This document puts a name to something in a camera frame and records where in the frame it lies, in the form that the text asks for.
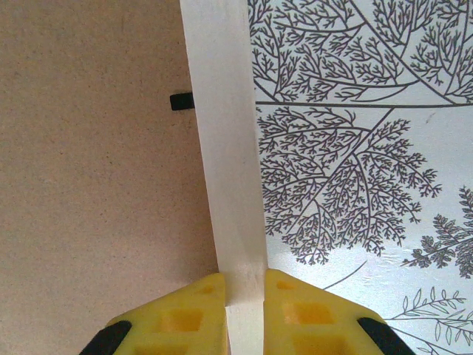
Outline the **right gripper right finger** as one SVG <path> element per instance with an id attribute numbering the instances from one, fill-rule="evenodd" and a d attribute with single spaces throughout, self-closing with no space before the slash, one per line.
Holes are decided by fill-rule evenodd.
<path id="1" fill-rule="evenodd" d="M 374 311 L 280 270 L 265 272 L 263 353 L 413 354 Z"/>

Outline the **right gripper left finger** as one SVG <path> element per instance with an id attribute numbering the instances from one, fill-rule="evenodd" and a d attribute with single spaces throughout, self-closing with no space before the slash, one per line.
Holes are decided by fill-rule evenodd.
<path id="1" fill-rule="evenodd" d="M 111 319 L 81 353 L 226 354 L 224 276 L 211 274 Z"/>

